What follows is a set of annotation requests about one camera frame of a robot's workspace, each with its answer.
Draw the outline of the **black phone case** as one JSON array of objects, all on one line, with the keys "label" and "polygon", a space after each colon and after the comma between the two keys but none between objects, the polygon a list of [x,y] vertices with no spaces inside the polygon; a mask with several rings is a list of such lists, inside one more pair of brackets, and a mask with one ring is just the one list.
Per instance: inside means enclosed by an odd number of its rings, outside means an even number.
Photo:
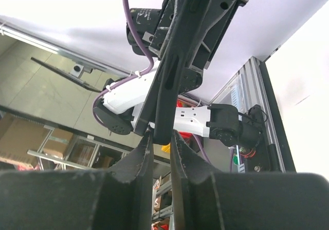
[{"label": "black phone case", "polygon": [[203,19],[212,0],[175,0],[169,40],[135,127],[142,134],[154,122],[153,142],[170,143],[184,68],[200,44]]}]

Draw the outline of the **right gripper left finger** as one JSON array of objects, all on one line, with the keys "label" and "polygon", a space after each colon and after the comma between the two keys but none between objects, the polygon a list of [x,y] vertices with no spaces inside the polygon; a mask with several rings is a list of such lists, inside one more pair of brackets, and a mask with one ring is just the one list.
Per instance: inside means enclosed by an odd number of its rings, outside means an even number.
[{"label": "right gripper left finger", "polygon": [[153,133],[107,169],[1,173],[1,229],[150,229]]}]

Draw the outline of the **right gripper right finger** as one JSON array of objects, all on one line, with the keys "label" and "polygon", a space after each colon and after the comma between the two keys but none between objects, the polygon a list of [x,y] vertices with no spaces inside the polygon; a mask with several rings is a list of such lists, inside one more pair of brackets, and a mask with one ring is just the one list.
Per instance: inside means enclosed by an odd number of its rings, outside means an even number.
[{"label": "right gripper right finger", "polygon": [[222,172],[176,131],[170,155],[176,229],[328,229],[328,181],[320,175]]}]

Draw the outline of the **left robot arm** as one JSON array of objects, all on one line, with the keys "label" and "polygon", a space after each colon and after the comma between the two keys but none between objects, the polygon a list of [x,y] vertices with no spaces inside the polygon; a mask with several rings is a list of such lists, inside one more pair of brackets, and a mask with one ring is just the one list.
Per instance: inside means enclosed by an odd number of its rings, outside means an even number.
[{"label": "left robot arm", "polygon": [[198,88],[237,9],[249,0],[164,0],[161,9],[131,9],[123,0],[126,34],[149,66],[127,78],[109,80],[93,102],[95,119],[119,135],[170,143],[174,130],[253,149],[260,122],[229,104],[178,107],[180,94]]}]

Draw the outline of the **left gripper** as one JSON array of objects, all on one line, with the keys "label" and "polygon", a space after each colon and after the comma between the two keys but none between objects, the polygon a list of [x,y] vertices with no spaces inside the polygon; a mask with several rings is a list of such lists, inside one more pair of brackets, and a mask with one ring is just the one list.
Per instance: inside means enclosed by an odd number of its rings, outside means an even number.
[{"label": "left gripper", "polygon": [[164,0],[149,49],[177,58],[191,70],[206,68],[237,9],[249,0]]}]

